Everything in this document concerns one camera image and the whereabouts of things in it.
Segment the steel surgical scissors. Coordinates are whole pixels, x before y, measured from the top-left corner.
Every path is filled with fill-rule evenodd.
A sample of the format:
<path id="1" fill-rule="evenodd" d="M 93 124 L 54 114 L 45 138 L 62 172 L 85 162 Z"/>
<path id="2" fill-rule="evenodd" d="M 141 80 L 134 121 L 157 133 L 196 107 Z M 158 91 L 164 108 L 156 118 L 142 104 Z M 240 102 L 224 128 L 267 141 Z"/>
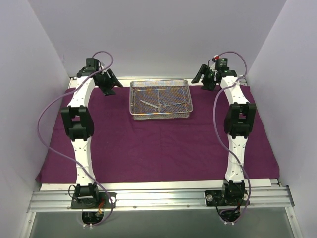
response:
<path id="1" fill-rule="evenodd" d="M 158 103 L 157 105 L 154 105 L 152 103 L 149 103 L 147 101 L 144 101 L 144 100 L 139 100 L 140 102 L 148 105 L 148 106 L 151 106 L 154 108 L 155 112 L 161 112 L 161 111 L 164 111 L 167 107 L 167 105 L 165 103 Z"/>

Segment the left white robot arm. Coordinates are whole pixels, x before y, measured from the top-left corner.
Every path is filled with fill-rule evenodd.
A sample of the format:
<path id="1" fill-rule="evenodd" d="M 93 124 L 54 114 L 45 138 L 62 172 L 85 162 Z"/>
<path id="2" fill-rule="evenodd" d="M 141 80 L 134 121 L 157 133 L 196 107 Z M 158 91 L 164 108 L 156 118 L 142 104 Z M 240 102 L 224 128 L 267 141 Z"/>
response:
<path id="1" fill-rule="evenodd" d="M 90 96 L 98 87 L 105 96 L 114 95 L 113 88 L 122 87 L 111 69 L 88 78 L 89 68 L 78 74 L 78 84 L 68 105 L 61 109 L 66 135 L 71 141 L 76 162 L 76 185 L 73 199 L 89 208 L 99 204 L 100 195 L 91 158 L 91 141 L 95 131 L 94 122 L 88 110 Z"/>

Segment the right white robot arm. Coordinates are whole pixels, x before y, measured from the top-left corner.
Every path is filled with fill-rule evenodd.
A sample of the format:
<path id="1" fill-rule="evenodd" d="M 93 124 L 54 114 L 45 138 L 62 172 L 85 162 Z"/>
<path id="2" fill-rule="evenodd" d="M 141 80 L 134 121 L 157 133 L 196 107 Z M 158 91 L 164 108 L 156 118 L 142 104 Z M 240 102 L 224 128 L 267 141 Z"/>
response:
<path id="1" fill-rule="evenodd" d="M 195 75 L 191 83 L 202 82 L 202 89 L 213 91 L 215 87 L 220 86 L 212 109 L 212 120 L 215 134 L 221 146 L 228 152 L 227 170 L 225 180 L 228 182 L 227 188 L 220 192 L 220 199 L 224 204 L 230 205 L 238 198 L 237 191 L 232 188 L 244 188 L 248 185 L 251 191 L 251 182 L 247 172 L 244 169 L 245 148 L 249 138 L 249 134 L 253 130 L 255 114 L 257 107 L 251 103 L 244 95 L 240 83 L 240 77 L 236 72 L 230 70 L 226 64 L 214 64 L 214 68 L 207 64 L 202 64 L 198 73 Z M 229 104 L 228 111 L 224 119 L 224 132 L 228 138 L 226 146 L 218 131 L 216 125 L 217 103 L 221 94 L 225 94 Z"/>

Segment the metal mesh tray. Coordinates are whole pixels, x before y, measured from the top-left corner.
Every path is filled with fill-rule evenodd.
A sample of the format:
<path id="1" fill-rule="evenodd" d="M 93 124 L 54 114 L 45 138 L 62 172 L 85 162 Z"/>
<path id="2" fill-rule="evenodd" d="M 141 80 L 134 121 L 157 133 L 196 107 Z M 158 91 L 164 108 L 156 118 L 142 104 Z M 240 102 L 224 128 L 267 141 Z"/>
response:
<path id="1" fill-rule="evenodd" d="M 154 108 L 139 100 L 154 105 L 158 103 L 184 103 L 187 106 L 168 107 L 155 112 Z M 134 120 L 188 118 L 193 111 L 193 103 L 188 81 L 185 79 L 143 80 L 130 83 L 129 112 Z"/>

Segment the purple cloth wrap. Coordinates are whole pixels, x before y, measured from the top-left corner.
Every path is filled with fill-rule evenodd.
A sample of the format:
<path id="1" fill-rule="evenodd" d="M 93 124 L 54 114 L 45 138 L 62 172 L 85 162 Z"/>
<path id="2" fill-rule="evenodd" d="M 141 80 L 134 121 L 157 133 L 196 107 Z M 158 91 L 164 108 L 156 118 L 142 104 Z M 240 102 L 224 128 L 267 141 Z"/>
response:
<path id="1" fill-rule="evenodd" d="M 133 120 L 129 112 L 129 88 L 114 88 L 114 91 L 115 95 L 104 96 L 95 88 L 88 105 L 95 126 L 91 157 L 98 182 L 224 179 L 228 152 L 220 145 L 212 120 L 216 91 L 190 86 L 194 109 L 189 118 L 162 120 Z M 50 147 L 74 158 L 60 114 Z M 279 165 L 258 113 L 244 158 L 244 168 L 251 179 L 279 178 Z M 49 150 L 36 181 L 75 183 L 76 177 L 76 164 Z"/>

